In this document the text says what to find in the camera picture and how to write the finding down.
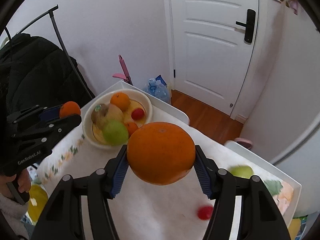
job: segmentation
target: plastic bottle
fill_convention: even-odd
[[[150,78],[144,91],[168,104],[171,104],[169,90],[161,83],[160,80],[156,81],[154,78]]]

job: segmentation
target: door handle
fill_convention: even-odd
[[[256,20],[256,12],[252,9],[248,9],[247,22],[246,23],[236,22],[236,25],[245,27],[244,41],[246,41],[247,43],[252,43],[255,20]]]

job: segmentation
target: silver bolt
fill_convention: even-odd
[[[96,173],[98,174],[98,175],[102,175],[102,174],[104,174],[106,171],[104,170],[104,169],[98,169],[98,170],[96,170]]]
[[[226,175],[227,174],[227,171],[225,169],[218,169],[218,173],[220,175]]]
[[[255,182],[259,182],[260,181],[260,178],[256,175],[252,176],[252,180],[255,181]]]
[[[62,177],[62,180],[63,180],[63,181],[68,181],[69,179],[71,179],[71,176],[70,176],[70,175],[64,175],[64,176]]]

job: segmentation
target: wooden floor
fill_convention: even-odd
[[[190,126],[218,143],[224,144],[240,136],[242,123],[197,99],[172,90],[171,104],[187,114]]]

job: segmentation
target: door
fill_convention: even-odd
[[[258,0],[171,0],[171,6],[175,88],[230,115],[252,55]],[[236,25],[246,23],[248,9],[256,12],[252,43]]]

